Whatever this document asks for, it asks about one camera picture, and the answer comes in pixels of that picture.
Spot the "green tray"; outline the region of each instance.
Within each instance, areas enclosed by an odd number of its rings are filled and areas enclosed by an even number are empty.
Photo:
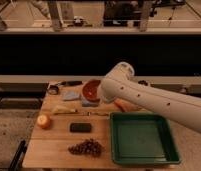
[[[111,113],[112,160],[116,164],[179,164],[165,118],[146,113]]]

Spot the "sponge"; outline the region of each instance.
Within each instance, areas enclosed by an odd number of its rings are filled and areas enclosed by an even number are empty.
[[[81,95],[81,103],[83,107],[97,107],[99,102],[90,102],[83,95]]]
[[[71,91],[71,90],[67,90],[67,91],[63,92],[62,99],[64,101],[79,100],[80,93],[77,93],[77,92]]]

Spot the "orange bowl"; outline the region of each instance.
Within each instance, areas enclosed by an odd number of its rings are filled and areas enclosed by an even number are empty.
[[[97,97],[97,89],[100,83],[100,80],[91,80],[84,85],[82,94],[86,98],[86,100],[91,102],[100,101],[100,99]]]

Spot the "blue cloth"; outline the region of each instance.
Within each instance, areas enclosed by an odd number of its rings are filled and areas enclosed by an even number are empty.
[[[64,101],[79,100],[80,93],[77,93],[77,92],[71,91],[71,90],[67,90],[62,94],[62,99]]]

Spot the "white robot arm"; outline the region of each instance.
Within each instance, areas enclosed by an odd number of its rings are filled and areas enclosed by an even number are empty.
[[[131,81],[133,67],[118,63],[101,81],[100,98],[122,98],[201,133],[201,98],[144,86]]]

